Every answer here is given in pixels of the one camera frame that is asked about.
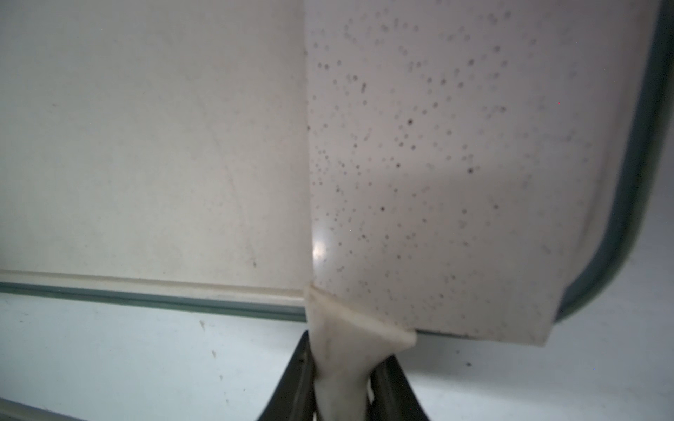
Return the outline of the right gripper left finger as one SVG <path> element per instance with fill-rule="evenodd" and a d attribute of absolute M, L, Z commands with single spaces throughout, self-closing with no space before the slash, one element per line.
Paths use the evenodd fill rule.
<path fill-rule="evenodd" d="M 312 421 L 317 405 L 314 393 L 316 365 L 309 332 L 305 331 L 277 387 L 258 421 Z"/>

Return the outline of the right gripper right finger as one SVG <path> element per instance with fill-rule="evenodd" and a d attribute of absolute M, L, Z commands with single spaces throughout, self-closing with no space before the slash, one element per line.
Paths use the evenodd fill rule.
<path fill-rule="evenodd" d="M 370 376 L 372 399 L 368 420 L 428 421 L 395 355 L 378 364 Z"/>

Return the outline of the beige green-rimmed cutting board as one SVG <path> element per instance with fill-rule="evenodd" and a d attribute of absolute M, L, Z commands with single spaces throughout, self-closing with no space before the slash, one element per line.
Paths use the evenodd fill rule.
<path fill-rule="evenodd" d="M 4 1 L 1 281 L 299 318 L 308 1 Z"/>

